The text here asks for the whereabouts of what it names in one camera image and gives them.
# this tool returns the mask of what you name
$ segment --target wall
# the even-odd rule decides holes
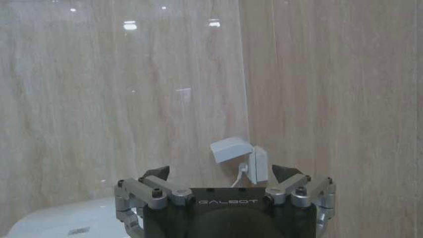
[[[209,144],[248,137],[236,0],[1,0],[0,52],[0,235],[158,166],[233,182]]]
[[[423,214],[423,0],[417,0],[417,35],[416,35],[416,52],[417,52],[417,214]],[[423,216],[417,216],[416,235],[423,234]]]
[[[240,9],[250,140],[272,163],[333,177],[325,237],[421,237],[416,1],[242,0]]]

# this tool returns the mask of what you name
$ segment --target sticker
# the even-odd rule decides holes
[[[89,227],[73,229],[73,230],[69,230],[68,237],[77,234],[88,233],[88,232],[89,232]]]

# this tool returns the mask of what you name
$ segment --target silver metal bracket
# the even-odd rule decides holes
[[[130,238],[144,238],[144,230],[137,216],[142,217],[142,208],[152,210],[166,207],[168,198],[176,206],[186,206],[193,199],[190,189],[174,186],[169,182],[148,176],[138,181],[133,178],[121,180],[114,186],[116,218],[125,224]]]
[[[265,196],[269,197],[275,205],[284,204],[285,197],[292,191],[307,183],[307,176],[296,174],[281,182],[276,187],[265,188]]]
[[[283,181],[276,187],[265,188],[265,196],[271,198],[273,205],[281,205],[285,197],[291,195],[291,203],[296,207],[316,206],[316,237],[320,238],[328,220],[335,215],[336,186],[331,178],[315,178],[296,174]]]

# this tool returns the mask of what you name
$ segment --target white device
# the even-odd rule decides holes
[[[238,166],[238,174],[232,185],[236,186],[241,174],[245,173],[253,184],[268,180],[268,158],[265,150],[252,146],[238,137],[230,137],[210,144],[210,151],[216,163],[228,161],[238,156],[248,155],[248,161]]]
[[[230,137],[210,144],[210,151],[216,163],[228,161],[252,153],[252,145],[238,137]]]
[[[128,238],[128,235],[116,220],[110,197],[36,211],[14,224],[6,238]]]

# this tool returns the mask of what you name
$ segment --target beige marble panel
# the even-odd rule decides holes
[[[417,203],[416,237],[423,236],[423,0],[417,0],[416,77],[417,77]]]
[[[279,164],[335,178],[325,237],[419,237],[415,1],[245,3],[252,141]]]
[[[208,146],[248,137],[236,0],[0,1],[0,52],[0,235],[162,165],[232,183]]]

